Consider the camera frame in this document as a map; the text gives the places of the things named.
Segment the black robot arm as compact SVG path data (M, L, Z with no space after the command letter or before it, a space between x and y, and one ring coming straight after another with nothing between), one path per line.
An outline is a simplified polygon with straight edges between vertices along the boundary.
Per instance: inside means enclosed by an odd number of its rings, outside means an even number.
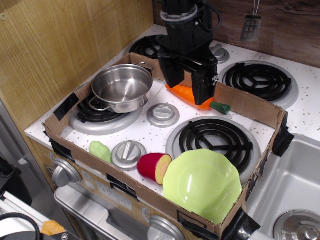
M194 102L202 105L215 94L218 60L210 44L221 26L221 15L206 0L163 0L161 5L167 35L156 41L166 83L176 87L185 80L185 72L190 73Z

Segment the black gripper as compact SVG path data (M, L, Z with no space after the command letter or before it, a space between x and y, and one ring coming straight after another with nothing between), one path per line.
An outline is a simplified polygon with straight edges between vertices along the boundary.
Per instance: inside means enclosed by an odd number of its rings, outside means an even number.
M166 83L174 88L191 73L192 91L197 106L215 95L218 81L217 59L209 50L213 41L211 11L160 12L167 35L157 38L158 54Z

